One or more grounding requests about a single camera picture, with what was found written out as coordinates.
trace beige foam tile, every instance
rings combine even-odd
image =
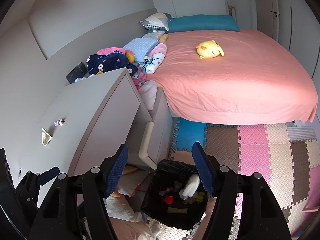
[[[173,157],[173,160],[176,162],[184,162],[186,164],[195,165],[191,152],[174,151],[171,153],[171,157]]]
[[[269,143],[271,175],[291,174],[293,170],[290,142]]]
[[[270,188],[281,208],[292,204],[293,186],[293,172],[288,175],[271,176]]]
[[[310,168],[320,165],[320,152],[317,141],[306,141]]]
[[[289,135],[284,123],[265,124],[264,126],[270,143],[289,142]]]
[[[149,227],[154,224],[158,224],[160,227],[160,233],[157,235],[157,240],[181,240],[184,236],[190,234],[190,230],[183,230],[177,228],[169,228],[166,225],[148,217]]]
[[[306,206],[307,202],[308,199],[292,206],[288,222],[290,233],[292,233],[303,223],[306,213],[302,212],[302,210]]]

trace yellow stuffed toy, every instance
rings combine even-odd
[[[224,56],[224,52],[218,43],[215,41],[204,41],[196,46],[197,53],[200,58],[212,58],[221,54]]]
[[[125,55],[126,55],[126,57],[128,58],[129,62],[130,62],[131,64],[133,64],[135,54],[134,54],[131,50],[126,49],[126,50],[125,50]]]

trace navy blue clothing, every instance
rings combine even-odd
[[[108,55],[94,54],[87,59],[87,68],[90,75],[96,75],[99,71],[104,73],[124,67],[129,70],[130,76],[137,72],[137,67],[129,63],[128,58],[117,50]]]

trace yellow plush bird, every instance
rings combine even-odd
[[[200,58],[212,58],[217,57],[220,54],[221,56],[224,56],[222,48],[215,41],[201,42],[199,45],[196,46],[196,49]]]

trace red toy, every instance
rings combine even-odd
[[[166,196],[163,198],[163,201],[167,204],[170,205],[173,203],[173,196]]]

